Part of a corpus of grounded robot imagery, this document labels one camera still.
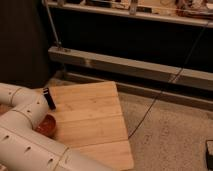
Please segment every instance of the black object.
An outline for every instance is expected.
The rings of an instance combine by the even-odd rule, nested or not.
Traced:
[[[80,4],[82,0],[67,0],[66,2],[71,3],[71,4]]]
[[[55,109],[56,109],[56,106],[55,106],[55,103],[54,103],[54,101],[53,101],[53,98],[52,98],[52,96],[51,96],[51,94],[50,94],[49,88],[44,88],[44,89],[43,89],[43,93],[44,93],[44,97],[45,97],[46,100],[47,100],[47,103],[48,103],[48,105],[49,105],[49,108],[50,108],[51,110],[55,110]]]
[[[149,7],[137,7],[138,12],[147,12],[147,13],[152,13],[152,8]]]
[[[105,0],[105,1],[86,0],[86,5],[97,6],[97,7],[105,7],[105,8],[111,7],[110,0]]]
[[[213,140],[206,141],[206,165],[208,170],[213,170]]]

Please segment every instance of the red object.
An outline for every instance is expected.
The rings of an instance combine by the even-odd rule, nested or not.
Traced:
[[[56,131],[55,118],[52,115],[47,114],[35,131],[47,137],[53,137]]]

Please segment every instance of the terrazzo floor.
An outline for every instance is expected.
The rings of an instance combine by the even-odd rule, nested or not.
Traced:
[[[76,83],[52,78],[48,86],[70,84]],[[131,134],[153,99],[124,92],[119,98]],[[211,110],[157,100],[130,139],[131,171],[207,171],[205,141],[213,139],[212,118]]]

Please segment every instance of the black backdrop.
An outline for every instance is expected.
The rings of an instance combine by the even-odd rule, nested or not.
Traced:
[[[0,82],[41,87],[49,79],[49,46],[40,8],[40,0],[1,0]]]

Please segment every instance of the wooden board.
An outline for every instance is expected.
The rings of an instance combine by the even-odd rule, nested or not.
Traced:
[[[57,141],[115,170],[133,168],[114,82],[51,87],[50,92],[57,106],[49,111],[57,121]]]

